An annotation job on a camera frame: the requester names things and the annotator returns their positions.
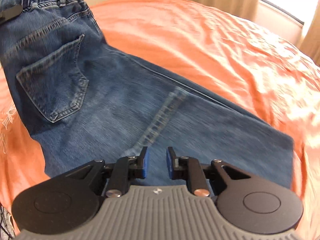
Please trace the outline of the beige curtain right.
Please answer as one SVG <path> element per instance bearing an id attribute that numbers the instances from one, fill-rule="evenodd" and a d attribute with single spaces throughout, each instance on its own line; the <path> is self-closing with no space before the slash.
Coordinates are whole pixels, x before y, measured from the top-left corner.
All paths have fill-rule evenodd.
<path id="1" fill-rule="evenodd" d="M 317 7 L 310 28 L 300 45 L 300 51 L 310 57 L 317 66 L 319 66 L 320 49 L 319 30 L 319 7 Z"/>

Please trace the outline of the orange bed sheet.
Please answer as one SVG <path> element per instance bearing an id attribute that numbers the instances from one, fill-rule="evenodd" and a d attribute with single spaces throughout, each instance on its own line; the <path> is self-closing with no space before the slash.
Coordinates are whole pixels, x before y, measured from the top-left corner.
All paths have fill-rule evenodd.
<path id="1" fill-rule="evenodd" d="M 244 107 L 294 140 L 289 183 L 303 201 L 298 226 L 319 239 L 319 68 L 285 39 L 187 0 L 109 0 L 93 7 L 103 35 Z"/>

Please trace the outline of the blue denim jeans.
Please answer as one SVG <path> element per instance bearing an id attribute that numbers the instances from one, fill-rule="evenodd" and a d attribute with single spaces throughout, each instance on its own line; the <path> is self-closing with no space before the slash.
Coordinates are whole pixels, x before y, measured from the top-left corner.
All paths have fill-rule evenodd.
<path id="1" fill-rule="evenodd" d="M 236 104 L 110 46 L 84 0 L 1 0 L 1 64 L 51 177 L 150 150 L 145 185 L 168 185 L 165 153 L 224 160 L 290 187 L 293 140 Z"/>

